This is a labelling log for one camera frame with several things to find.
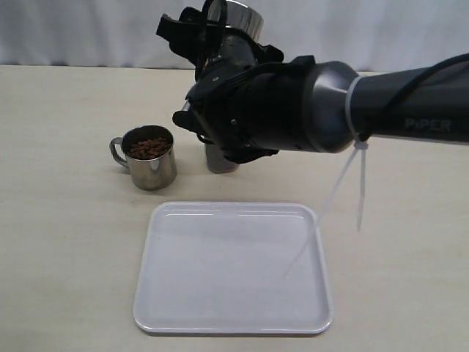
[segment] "cup handle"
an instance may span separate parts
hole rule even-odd
[[[120,157],[119,153],[116,150],[116,144],[122,144],[122,137],[113,138],[111,143],[109,143],[109,149],[111,150],[112,157],[117,163],[121,164],[123,167],[129,167],[127,161]]]

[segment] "robotic arm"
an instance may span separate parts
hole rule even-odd
[[[469,142],[469,55],[434,67],[359,76],[343,62],[257,42],[263,20],[234,0],[163,15],[157,35],[195,68],[173,121],[244,164],[279,150],[338,153],[373,136]]]

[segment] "white curtain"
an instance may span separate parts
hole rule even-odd
[[[261,44],[356,70],[432,65],[469,52],[467,0],[245,0]],[[155,35],[202,0],[0,0],[0,63],[190,68]]]

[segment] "white tray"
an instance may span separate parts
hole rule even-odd
[[[317,334],[333,309],[315,215],[290,203],[168,202],[152,214],[133,305],[162,334]]]

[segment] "stainless steel cup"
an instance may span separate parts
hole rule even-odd
[[[162,156],[149,160],[141,160],[129,156],[133,144],[148,139],[165,138],[171,147]],[[125,159],[116,150],[120,144]],[[135,186],[145,191],[154,191],[169,186],[177,175],[174,158],[174,137],[166,128],[156,125],[145,125],[128,131],[123,137],[116,137],[109,143],[115,161],[130,171]]]

